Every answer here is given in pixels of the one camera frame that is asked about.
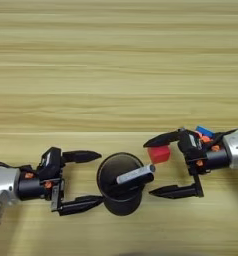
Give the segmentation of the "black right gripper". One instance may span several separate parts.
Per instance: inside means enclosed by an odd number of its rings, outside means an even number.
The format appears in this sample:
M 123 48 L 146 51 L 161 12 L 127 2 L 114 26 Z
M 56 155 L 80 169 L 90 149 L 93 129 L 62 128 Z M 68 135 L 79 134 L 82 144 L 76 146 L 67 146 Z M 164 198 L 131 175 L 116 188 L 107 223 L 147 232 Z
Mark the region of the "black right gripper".
M 181 132 L 179 130 L 160 134 L 144 143 L 144 148 L 160 147 L 169 145 L 171 142 L 179 140 Z M 194 179 L 194 184 L 179 187 L 177 185 L 164 186 L 150 191 L 156 197 L 167 199 L 181 199 L 187 197 L 203 197 L 203 189 L 199 176 L 210 173 L 212 170 L 222 169 L 229 166 L 229 157 L 224 148 L 219 151 L 208 151 L 204 158 L 187 161 L 189 174 Z

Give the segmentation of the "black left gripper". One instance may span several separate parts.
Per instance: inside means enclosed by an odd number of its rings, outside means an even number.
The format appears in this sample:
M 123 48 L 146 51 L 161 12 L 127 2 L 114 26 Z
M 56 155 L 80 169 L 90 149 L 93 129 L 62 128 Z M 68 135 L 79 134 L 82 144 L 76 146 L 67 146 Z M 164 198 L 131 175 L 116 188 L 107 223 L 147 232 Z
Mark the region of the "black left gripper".
M 77 150 L 62 153 L 64 163 L 87 163 L 101 158 L 94 151 Z M 22 201 L 44 199 L 51 202 L 51 211 L 60 216 L 86 212 L 103 202 L 102 196 L 88 195 L 77 197 L 73 201 L 62 202 L 64 180 L 62 170 L 43 170 L 23 172 L 18 184 L 18 197 Z

